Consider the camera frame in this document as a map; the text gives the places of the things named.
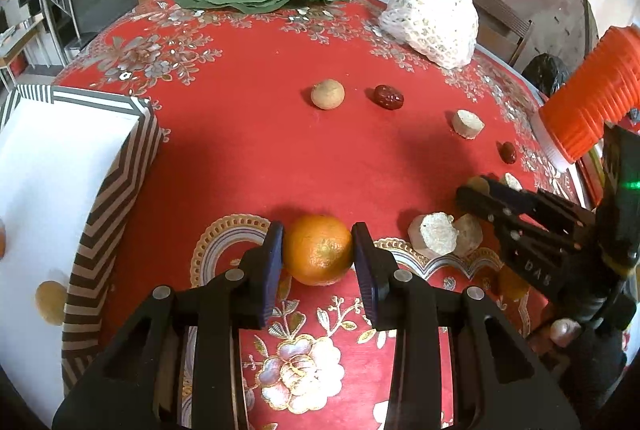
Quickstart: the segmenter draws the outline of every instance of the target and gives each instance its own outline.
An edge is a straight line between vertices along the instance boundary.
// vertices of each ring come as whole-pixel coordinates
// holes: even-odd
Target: floral tablecloth
[[[469,255],[429,260],[405,242],[420,213],[459,217],[455,189],[480,173],[509,171],[529,189],[573,199],[532,136],[535,102],[526,86],[491,58],[443,70],[399,46],[376,25],[371,0],[279,10],[261,16],[182,10],[148,0],[100,33],[56,83],[148,97],[164,144],[122,238],[110,280],[100,340],[105,343],[154,286],[184,289],[237,266],[260,244],[271,220],[329,213],[347,226],[366,221],[377,244],[432,285],[484,288],[522,334],[538,324],[544,301],[496,295],[497,242]],[[320,111],[309,101],[321,80],[340,81],[344,103]],[[404,93],[386,111],[370,100],[378,84]],[[473,141],[450,127],[457,109],[485,123]],[[498,155],[518,148],[515,165]],[[249,420],[255,429],[380,428],[394,355],[393,331],[370,327],[353,271],[328,287],[284,276],[264,331],[242,332]],[[450,370],[442,328],[443,370]],[[189,423],[190,353],[183,422]],[[442,424],[452,421],[450,374]]]

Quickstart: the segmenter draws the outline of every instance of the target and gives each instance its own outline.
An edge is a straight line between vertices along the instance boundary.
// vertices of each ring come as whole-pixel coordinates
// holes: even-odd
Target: screw
[[[159,285],[156,287],[151,293],[156,300],[162,300],[163,298],[167,298],[171,295],[171,288],[167,285]]]
[[[484,291],[482,291],[482,288],[478,287],[477,285],[469,287],[466,290],[466,294],[469,296],[469,298],[472,298],[474,300],[482,300],[484,298]]]
[[[238,269],[237,267],[234,269],[230,269],[225,273],[225,279],[231,280],[232,282],[241,280],[242,277],[244,277],[244,271],[242,271],[242,269]]]
[[[406,269],[396,269],[394,271],[394,278],[400,282],[409,282],[413,277],[414,274]]]

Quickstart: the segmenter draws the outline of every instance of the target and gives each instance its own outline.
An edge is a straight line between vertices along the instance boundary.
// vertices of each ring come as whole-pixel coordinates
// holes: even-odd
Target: green led
[[[623,183],[622,188],[628,190],[640,190],[640,181],[631,181],[629,183]]]

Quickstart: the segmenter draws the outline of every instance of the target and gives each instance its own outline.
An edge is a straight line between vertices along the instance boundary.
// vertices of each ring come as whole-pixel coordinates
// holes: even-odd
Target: black and white striped border
[[[9,94],[0,107],[0,130],[21,99],[68,102],[138,117],[98,191],[69,279],[62,326],[62,377],[67,392],[98,352],[102,307],[116,249],[162,136],[146,99],[37,84],[18,85]]]

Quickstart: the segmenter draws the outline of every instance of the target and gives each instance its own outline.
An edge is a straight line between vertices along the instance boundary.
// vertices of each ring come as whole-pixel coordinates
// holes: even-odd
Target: orange ribbed bottle
[[[540,146],[559,171],[585,155],[604,133],[640,105],[640,29],[611,26],[596,48],[531,117]]]

